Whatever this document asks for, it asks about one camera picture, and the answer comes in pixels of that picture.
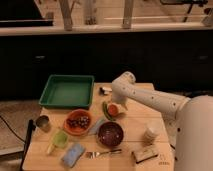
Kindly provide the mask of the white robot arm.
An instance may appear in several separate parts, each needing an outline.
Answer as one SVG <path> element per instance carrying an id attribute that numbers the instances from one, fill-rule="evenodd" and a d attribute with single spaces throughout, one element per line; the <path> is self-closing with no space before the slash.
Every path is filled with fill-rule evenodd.
<path id="1" fill-rule="evenodd" d="M 111 83 L 112 101 L 124 105 L 130 98 L 179 121 L 174 171 L 213 171 L 213 96 L 194 98 L 142 89 L 126 71 Z"/>

